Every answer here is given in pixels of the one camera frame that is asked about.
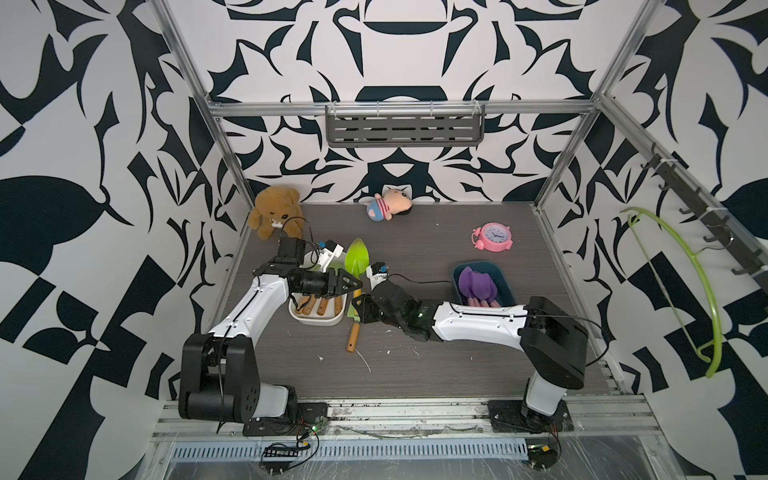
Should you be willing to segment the purple scoop pink handle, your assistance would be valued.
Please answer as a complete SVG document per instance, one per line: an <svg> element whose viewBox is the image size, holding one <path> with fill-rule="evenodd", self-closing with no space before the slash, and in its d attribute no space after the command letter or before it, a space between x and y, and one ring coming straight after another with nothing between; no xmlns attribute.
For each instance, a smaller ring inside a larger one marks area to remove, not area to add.
<svg viewBox="0 0 768 480"><path fill-rule="evenodd" d="M458 277L460 294L466 299L466 304L473 307L498 308L498 288L488 273L465 267Z"/></svg>

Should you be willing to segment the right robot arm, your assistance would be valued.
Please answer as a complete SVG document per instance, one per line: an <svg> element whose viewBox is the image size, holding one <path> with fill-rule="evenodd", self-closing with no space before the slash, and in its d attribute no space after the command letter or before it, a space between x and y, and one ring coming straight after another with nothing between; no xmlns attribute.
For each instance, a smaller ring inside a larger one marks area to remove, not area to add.
<svg viewBox="0 0 768 480"><path fill-rule="evenodd" d="M417 300L384 280L351 305L363 323L385 323L417 341L474 341L524 352L534 368L519 408L528 428L551 423L566 393L584 387L588 331L544 297L524 305L470 307Z"/></svg>

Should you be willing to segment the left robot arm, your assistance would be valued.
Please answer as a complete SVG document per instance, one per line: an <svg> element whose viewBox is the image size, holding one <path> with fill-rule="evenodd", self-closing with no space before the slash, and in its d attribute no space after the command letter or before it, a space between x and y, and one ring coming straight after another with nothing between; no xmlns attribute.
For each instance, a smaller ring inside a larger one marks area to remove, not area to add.
<svg viewBox="0 0 768 480"><path fill-rule="evenodd" d="M255 346L275 312L299 295L335 298L362 286L344 269L329 267L344 254L333 242L315 246L316 263L305 264L310 244L286 237L277 254L254 272L233 310L207 333L192 334L182 349L178 412L184 419L236 422L296 417L287 386L260 380Z"/></svg>

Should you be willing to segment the white storage tray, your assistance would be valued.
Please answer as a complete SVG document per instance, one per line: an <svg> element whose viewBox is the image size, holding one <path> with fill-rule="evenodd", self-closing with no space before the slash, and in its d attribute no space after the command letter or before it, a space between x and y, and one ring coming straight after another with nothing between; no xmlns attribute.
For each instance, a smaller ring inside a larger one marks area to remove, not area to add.
<svg viewBox="0 0 768 480"><path fill-rule="evenodd" d="M302 268L320 270L320 262L314 264L314 252L305 254ZM327 271L339 270L344 267L346 253L334 257ZM348 295L337 296L332 299L310 298L308 295L292 294L292 300L288 300L288 312L299 323L308 326L331 327L338 324L344 316Z"/></svg>

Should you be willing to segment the teal storage box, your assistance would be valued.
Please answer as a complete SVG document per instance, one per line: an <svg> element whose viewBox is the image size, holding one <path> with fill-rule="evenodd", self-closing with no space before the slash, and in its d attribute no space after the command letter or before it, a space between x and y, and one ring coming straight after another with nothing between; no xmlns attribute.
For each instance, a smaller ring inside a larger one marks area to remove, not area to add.
<svg viewBox="0 0 768 480"><path fill-rule="evenodd" d="M459 264L453 269L452 281L462 305L501 308L517 304L501 270L491 262Z"/></svg>

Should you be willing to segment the black connector box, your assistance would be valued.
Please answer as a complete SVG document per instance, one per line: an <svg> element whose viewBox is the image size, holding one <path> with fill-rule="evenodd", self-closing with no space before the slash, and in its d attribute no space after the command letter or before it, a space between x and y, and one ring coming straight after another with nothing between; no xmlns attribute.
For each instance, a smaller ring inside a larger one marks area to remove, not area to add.
<svg viewBox="0 0 768 480"><path fill-rule="evenodd" d="M529 445L527 448L527 465L535 471L548 471L560 459L560 450L549 445Z"/></svg>

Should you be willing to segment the brown teddy bear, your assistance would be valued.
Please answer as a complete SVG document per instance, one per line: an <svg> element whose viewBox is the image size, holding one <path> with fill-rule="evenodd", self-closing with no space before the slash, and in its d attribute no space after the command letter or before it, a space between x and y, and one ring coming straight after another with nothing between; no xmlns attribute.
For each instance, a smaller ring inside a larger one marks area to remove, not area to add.
<svg viewBox="0 0 768 480"><path fill-rule="evenodd" d="M305 225L300 193L293 187L270 186L255 199L248 226L261 240L267 240L276 229L292 238L301 238Z"/></svg>

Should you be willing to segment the small plush doll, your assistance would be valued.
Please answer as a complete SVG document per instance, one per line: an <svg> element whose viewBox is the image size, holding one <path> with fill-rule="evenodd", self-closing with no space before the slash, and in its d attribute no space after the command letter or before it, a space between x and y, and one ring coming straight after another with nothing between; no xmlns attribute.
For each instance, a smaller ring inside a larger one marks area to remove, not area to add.
<svg viewBox="0 0 768 480"><path fill-rule="evenodd" d="M366 206L367 218L375 221L390 221L394 216L408 214L412 209L412 200L404 191L392 189L383 194L376 194Z"/></svg>

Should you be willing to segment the pink alarm clock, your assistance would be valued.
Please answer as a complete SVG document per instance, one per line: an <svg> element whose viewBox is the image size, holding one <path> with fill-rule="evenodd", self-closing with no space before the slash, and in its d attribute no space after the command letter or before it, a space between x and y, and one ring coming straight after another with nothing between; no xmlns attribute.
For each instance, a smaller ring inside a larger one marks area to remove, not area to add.
<svg viewBox="0 0 768 480"><path fill-rule="evenodd" d="M500 253L510 250L514 241L509 226L489 222L475 228L471 234L473 246L481 251Z"/></svg>

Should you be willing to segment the green hoop hanger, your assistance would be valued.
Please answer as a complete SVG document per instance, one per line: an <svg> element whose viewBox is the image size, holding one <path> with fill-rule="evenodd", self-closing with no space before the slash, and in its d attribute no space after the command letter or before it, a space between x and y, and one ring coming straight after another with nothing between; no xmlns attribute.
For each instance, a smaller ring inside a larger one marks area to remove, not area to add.
<svg viewBox="0 0 768 480"><path fill-rule="evenodd" d="M686 370L694 378L714 377L723 361L721 309L699 252L675 227L650 210L627 207L621 213L626 216L631 238L643 261L628 277L630 284L646 297L655 312L668 315L677 323L663 339L680 355ZM645 228L668 237L691 272L680 273L669 254L646 245Z"/></svg>

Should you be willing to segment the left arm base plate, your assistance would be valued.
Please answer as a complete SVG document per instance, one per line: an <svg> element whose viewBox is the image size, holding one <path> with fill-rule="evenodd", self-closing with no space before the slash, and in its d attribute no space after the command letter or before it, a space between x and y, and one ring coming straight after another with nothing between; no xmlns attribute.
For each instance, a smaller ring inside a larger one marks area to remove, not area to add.
<svg viewBox="0 0 768 480"><path fill-rule="evenodd" d="M289 404L279 417L254 416L243 427L245 437L289 436L304 427L317 427L326 421L329 405L326 402L299 402Z"/></svg>

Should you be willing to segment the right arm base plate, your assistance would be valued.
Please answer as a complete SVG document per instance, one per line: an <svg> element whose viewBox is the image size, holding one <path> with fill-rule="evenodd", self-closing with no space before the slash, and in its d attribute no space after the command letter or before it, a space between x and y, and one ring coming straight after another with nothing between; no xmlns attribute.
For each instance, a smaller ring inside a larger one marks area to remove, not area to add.
<svg viewBox="0 0 768 480"><path fill-rule="evenodd" d="M555 413L546 416L529 408L523 400L488 400L488 415L495 433L551 433L574 430L566 402L561 399Z"/></svg>

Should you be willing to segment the black hook rail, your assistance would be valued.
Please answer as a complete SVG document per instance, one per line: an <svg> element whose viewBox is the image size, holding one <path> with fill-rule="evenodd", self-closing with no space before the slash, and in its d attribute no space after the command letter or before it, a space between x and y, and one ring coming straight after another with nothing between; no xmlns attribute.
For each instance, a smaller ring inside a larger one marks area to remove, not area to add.
<svg viewBox="0 0 768 480"><path fill-rule="evenodd" d="M738 264L731 272L736 276L749 276L767 292L767 248L734 212L705 190L679 160L656 142L651 143L650 156L643 169L651 169L661 177L661 191L671 190L682 201L683 216L695 218L707 229L705 248L727 251Z"/></svg>

